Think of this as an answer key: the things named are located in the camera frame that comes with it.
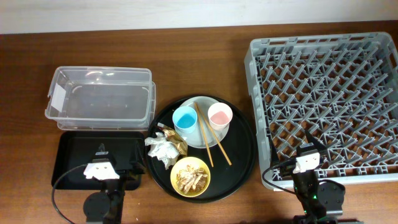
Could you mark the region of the light blue cup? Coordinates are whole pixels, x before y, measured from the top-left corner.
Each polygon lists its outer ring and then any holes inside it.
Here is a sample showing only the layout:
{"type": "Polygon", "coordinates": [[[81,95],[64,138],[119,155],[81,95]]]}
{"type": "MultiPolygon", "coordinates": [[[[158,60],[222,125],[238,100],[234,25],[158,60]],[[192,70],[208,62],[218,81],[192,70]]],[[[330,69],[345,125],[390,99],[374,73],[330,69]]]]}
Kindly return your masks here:
{"type": "Polygon", "coordinates": [[[184,134],[194,132],[197,126],[197,120],[197,112],[189,106],[181,106],[177,108],[172,115],[172,121],[175,128],[184,134]]]}

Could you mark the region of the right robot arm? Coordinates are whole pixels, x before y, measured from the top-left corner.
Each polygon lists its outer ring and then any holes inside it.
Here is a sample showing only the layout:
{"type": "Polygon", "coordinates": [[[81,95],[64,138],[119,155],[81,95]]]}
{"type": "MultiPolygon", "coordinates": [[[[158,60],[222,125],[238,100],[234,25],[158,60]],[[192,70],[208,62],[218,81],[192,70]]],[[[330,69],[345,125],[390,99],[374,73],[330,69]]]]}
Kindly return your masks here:
{"type": "Polygon", "coordinates": [[[290,194],[294,194],[302,204],[304,215],[296,215],[293,223],[338,223],[343,214],[342,205],[346,189],[344,185],[329,179],[318,179],[315,169],[323,164],[327,147],[309,131],[305,131],[306,144],[296,147],[296,156],[280,161],[271,143],[271,164],[262,173],[265,183],[290,194]],[[290,176],[294,183],[293,191],[283,189],[266,180],[265,175],[279,169],[282,175],[290,176]]]}

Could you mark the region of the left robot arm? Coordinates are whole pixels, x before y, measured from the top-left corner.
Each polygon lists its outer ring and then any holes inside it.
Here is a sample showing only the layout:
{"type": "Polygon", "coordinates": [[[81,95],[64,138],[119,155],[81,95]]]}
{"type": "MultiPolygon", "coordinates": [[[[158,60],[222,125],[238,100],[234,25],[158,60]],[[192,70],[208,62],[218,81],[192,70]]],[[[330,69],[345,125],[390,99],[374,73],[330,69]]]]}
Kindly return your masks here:
{"type": "Polygon", "coordinates": [[[65,176],[77,169],[84,168],[83,174],[86,179],[93,179],[101,184],[100,191],[92,193],[84,201],[85,222],[121,223],[127,183],[141,179],[141,175],[145,173],[146,169],[143,160],[141,150],[134,149],[129,156],[131,168],[117,171],[115,169],[117,160],[109,151],[96,152],[88,163],[66,171],[55,181],[51,191],[51,201],[55,211],[67,223],[72,223],[58,208],[55,201],[55,190],[65,176]]]}

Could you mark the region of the food scraps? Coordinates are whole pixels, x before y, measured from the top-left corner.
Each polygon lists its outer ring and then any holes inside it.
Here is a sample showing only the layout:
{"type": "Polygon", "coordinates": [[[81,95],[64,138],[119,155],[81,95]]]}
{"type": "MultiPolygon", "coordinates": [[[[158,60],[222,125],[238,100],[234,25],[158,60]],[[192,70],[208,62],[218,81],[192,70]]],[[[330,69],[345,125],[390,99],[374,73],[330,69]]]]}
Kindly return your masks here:
{"type": "Polygon", "coordinates": [[[186,165],[177,173],[177,186],[184,194],[199,192],[205,188],[208,174],[204,169],[186,165]]]}

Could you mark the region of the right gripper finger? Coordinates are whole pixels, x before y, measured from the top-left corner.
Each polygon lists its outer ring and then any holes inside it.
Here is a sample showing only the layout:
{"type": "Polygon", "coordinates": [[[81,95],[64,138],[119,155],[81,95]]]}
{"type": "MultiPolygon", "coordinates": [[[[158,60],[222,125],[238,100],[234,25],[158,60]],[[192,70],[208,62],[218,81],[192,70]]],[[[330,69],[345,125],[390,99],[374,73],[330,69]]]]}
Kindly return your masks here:
{"type": "Polygon", "coordinates": [[[279,157],[277,155],[277,149],[275,148],[275,145],[274,145],[274,143],[273,143],[271,138],[269,138],[269,144],[270,144],[270,147],[271,147],[271,163],[270,163],[270,166],[274,167],[280,162],[280,160],[279,160],[279,157]]]}
{"type": "Polygon", "coordinates": [[[316,149],[325,149],[325,145],[323,145],[320,141],[317,140],[312,134],[306,129],[305,136],[309,144],[312,144],[316,149]]]}

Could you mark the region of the yellow bowl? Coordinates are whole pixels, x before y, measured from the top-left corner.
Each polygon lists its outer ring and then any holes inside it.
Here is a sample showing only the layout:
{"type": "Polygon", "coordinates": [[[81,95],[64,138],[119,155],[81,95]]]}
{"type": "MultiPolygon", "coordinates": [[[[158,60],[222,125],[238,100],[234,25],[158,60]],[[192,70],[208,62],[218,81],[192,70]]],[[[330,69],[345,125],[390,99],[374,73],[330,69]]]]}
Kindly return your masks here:
{"type": "Polygon", "coordinates": [[[170,181],[172,184],[172,187],[174,190],[181,196],[183,197],[197,197],[204,193],[206,189],[208,188],[211,180],[211,174],[208,166],[206,165],[205,162],[203,162],[201,159],[196,158],[196,157],[184,157],[183,159],[178,160],[175,165],[172,167],[171,173],[170,173],[170,181]],[[205,172],[208,174],[208,182],[205,185],[205,188],[199,192],[194,192],[194,193],[188,193],[184,194],[181,190],[178,189],[177,186],[177,173],[184,169],[186,165],[193,165],[199,168],[202,168],[205,170],[205,172]]]}

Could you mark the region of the wooden chopstick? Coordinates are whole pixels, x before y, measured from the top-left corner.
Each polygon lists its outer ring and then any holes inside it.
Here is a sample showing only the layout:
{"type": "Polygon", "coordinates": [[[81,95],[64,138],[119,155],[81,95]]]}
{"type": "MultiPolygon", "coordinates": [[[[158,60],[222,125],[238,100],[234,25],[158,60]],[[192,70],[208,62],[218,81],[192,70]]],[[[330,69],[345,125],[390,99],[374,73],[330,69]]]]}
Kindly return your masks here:
{"type": "Polygon", "coordinates": [[[229,159],[229,157],[228,157],[226,151],[224,150],[224,148],[223,148],[222,144],[220,143],[219,139],[217,138],[217,135],[215,134],[213,128],[210,126],[209,122],[205,119],[205,115],[204,115],[202,112],[201,112],[201,117],[203,118],[203,120],[204,120],[205,124],[207,125],[208,129],[211,131],[211,133],[212,133],[212,135],[213,135],[213,137],[214,137],[214,139],[215,139],[217,145],[219,146],[221,152],[223,153],[223,155],[224,155],[224,157],[225,157],[227,163],[231,166],[231,165],[232,165],[232,162],[230,161],[230,159],[229,159]]]}
{"type": "Polygon", "coordinates": [[[211,156],[210,148],[208,146],[208,141],[207,141],[206,134],[205,134],[205,131],[204,131],[203,123],[201,121],[201,112],[200,112],[199,107],[198,107],[196,102],[194,103],[194,108],[195,108],[195,111],[197,112],[197,115],[198,115],[198,122],[199,122],[199,125],[200,125],[200,131],[202,133],[202,137],[203,137],[203,140],[205,142],[205,146],[206,146],[206,150],[207,150],[207,153],[208,153],[208,158],[210,160],[210,164],[211,164],[212,167],[214,167],[214,163],[213,163],[213,159],[212,159],[212,156],[211,156]]]}

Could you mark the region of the pink cup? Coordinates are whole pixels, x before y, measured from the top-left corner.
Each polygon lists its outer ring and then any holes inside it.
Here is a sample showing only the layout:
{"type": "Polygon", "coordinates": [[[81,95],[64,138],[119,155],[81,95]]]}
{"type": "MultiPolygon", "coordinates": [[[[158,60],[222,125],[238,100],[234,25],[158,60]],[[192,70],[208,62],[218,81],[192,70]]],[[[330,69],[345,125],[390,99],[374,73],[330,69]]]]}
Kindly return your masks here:
{"type": "Polygon", "coordinates": [[[208,109],[210,126],[215,130],[222,130],[233,118],[232,109],[226,103],[214,103],[208,109]]]}

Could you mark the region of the white tissue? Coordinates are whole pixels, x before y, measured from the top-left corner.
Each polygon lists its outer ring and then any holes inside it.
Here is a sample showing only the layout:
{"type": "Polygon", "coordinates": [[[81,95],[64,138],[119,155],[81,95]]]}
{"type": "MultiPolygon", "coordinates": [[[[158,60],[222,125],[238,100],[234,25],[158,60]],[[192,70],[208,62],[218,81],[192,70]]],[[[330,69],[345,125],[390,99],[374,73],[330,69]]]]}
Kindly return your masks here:
{"type": "Polygon", "coordinates": [[[145,146],[150,146],[150,151],[147,153],[150,157],[156,157],[159,161],[164,163],[167,170],[173,166],[180,155],[176,147],[166,139],[165,134],[156,133],[156,137],[148,137],[144,141],[145,146]]]}

